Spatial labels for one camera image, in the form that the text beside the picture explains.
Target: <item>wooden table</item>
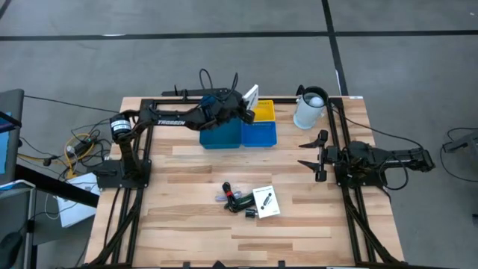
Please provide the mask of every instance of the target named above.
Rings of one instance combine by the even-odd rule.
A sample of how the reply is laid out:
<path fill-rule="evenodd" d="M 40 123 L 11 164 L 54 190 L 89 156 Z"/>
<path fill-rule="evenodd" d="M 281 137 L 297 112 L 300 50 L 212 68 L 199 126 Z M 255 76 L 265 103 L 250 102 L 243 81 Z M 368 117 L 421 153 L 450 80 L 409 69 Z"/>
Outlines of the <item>wooden table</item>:
<path fill-rule="evenodd" d="M 140 100 L 124 98 L 121 110 L 138 109 Z M 369 125 L 363 99 L 344 97 L 344 106 L 347 117 Z M 189 107 L 160 105 L 164 110 Z M 143 198 L 134 266 L 182 266 L 182 262 L 212 266 L 216 260 L 226 266 L 277 266 L 278 260 L 285 260 L 287 266 L 354 265 L 341 189 L 335 184 L 332 166 L 326 166 L 327 182 L 316 183 L 314 174 L 297 163 L 317 160 L 317 149 L 297 146 L 313 141 L 321 129 L 329 130 L 327 116 L 303 131 L 292 121 L 295 105 L 276 104 L 275 109 L 278 143 L 266 149 L 206 150 L 199 144 L 198 132 L 154 128 L 152 176 Z M 349 130 L 352 140 L 374 144 L 369 129 L 349 123 Z M 343 146 L 340 128 L 338 133 Z M 119 153 L 114 146 L 113 157 L 119 158 Z M 273 185 L 281 214 L 259 220 L 224 210 L 214 197 L 223 193 L 225 181 L 233 191 L 244 194 Z M 388 198 L 375 187 L 362 190 L 371 229 L 393 256 L 403 259 Z M 106 190 L 100 196 L 86 262 L 102 249 L 114 193 Z M 120 193 L 110 237 L 117 226 L 121 197 Z M 357 230 L 361 256 L 366 259 L 363 235 Z M 120 261 L 125 260 L 126 247 L 123 243 Z"/>

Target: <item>blue bin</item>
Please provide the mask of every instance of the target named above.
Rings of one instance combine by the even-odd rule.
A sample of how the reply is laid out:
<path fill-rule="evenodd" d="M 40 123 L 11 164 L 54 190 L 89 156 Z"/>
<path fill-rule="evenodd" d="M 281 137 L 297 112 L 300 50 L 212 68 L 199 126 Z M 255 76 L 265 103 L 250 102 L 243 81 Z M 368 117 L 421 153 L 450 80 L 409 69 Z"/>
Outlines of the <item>blue bin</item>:
<path fill-rule="evenodd" d="M 240 147 L 240 123 L 238 118 L 222 124 L 213 130 L 203 130 L 199 142 L 205 149 L 235 149 Z"/>
<path fill-rule="evenodd" d="M 242 144 L 244 146 L 274 146 L 277 144 L 275 122 L 242 124 Z"/>

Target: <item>gray concrete floor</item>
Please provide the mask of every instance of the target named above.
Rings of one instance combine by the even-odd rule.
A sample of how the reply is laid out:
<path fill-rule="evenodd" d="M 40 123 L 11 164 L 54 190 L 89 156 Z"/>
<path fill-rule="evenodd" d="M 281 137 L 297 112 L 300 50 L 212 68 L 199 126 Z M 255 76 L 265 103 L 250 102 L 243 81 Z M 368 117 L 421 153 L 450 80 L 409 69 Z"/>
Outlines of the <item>gray concrete floor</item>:
<path fill-rule="evenodd" d="M 330 6 L 336 31 L 478 28 L 476 1 L 333 0 Z M 0 35 L 310 30 L 326 30 L 319 0 L 13 0 L 0 20 Z M 478 213 L 478 184 L 451 178 L 438 158 L 446 130 L 478 127 L 478 36 L 339 37 L 338 45 L 350 95 L 365 97 L 372 127 L 420 141 L 438 166 L 411 173 L 409 186 L 391 194 L 406 260 L 478 268 L 478 227 L 471 221 Z M 32 96 L 113 110 L 124 96 L 159 96 L 174 84 L 198 88 L 200 68 L 208 69 L 218 86 L 229 86 L 238 72 L 243 92 L 259 84 L 261 94 L 290 95 L 304 84 L 339 93 L 327 37 L 0 42 L 0 59 L 0 90 L 23 88 Z M 26 99 L 22 136 L 58 154 L 70 129 L 110 115 Z M 385 149 L 412 146 L 375 138 Z M 20 152 L 35 155 L 26 146 Z M 445 158 L 455 173 L 477 178 L 478 167 L 465 153 Z M 399 172 L 388 177 L 397 185 L 403 180 Z M 37 211 L 44 199 L 38 194 Z M 7 202 L 0 201 L 2 214 L 21 205 Z M 51 200 L 49 210 L 55 209 Z M 5 231 L 20 223 L 12 219 L 0 227 Z M 91 223 L 61 229 L 59 222 L 39 218 L 37 243 L 60 239 L 40 245 L 39 268 L 72 266 Z M 68 255 L 58 254 L 64 250 Z"/>

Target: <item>white paper card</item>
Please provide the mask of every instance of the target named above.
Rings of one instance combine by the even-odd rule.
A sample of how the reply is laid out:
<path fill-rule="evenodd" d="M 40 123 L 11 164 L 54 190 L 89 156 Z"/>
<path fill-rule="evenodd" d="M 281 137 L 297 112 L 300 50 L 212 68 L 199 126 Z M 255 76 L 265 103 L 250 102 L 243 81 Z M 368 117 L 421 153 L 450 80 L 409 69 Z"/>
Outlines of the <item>white paper card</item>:
<path fill-rule="evenodd" d="M 259 218 L 281 214 L 273 186 L 252 190 Z"/>

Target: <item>white mug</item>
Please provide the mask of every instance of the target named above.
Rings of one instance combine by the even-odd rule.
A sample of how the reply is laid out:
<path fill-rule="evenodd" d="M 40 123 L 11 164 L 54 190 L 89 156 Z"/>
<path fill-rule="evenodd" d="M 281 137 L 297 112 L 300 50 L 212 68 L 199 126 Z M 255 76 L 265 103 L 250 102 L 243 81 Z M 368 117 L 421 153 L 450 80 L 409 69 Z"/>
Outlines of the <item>white mug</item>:
<path fill-rule="evenodd" d="M 323 109 L 329 97 L 326 91 L 319 87 L 304 89 L 300 85 L 297 92 L 302 92 L 302 95 L 297 99 L 294 123 L 301 129 L 310 129 L 315 126 L 317 119 L 323 116 Z"/>

